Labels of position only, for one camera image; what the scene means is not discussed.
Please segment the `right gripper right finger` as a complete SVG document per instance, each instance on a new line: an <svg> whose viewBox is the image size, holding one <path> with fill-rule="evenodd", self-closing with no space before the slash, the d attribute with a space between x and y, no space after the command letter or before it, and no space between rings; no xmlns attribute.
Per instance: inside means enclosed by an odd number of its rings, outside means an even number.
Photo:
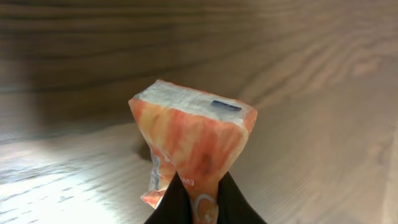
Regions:
<svg viewBox="0 0 398 224"><path fill-rule="evenodd" d="M267 224L250 206L229 172L218 184L218 208L217 224Z"/></svg>

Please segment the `small orange snack packet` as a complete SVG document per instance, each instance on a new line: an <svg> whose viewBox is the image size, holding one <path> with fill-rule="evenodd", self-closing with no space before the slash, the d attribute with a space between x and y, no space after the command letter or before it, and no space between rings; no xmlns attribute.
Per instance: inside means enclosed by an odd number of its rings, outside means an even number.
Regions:
<svg viewBox="0 0 398 224"><path fill-rule="evenodd" d="M216 223L218 182L243 151L257 110L163 80L128 103L152 158L149 190L141 199L157 208L177 174L194 223Z"/></svg>

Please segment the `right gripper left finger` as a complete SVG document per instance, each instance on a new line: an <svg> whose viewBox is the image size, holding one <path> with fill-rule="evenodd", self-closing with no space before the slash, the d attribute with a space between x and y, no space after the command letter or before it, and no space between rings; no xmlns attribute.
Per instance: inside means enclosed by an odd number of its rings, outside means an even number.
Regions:
<svg viewBox="0 0 398 224"><path fill-rule="evenodd" d="M192 224L190 200L185 187L175 173L159 206L144 224Z"/></svg>

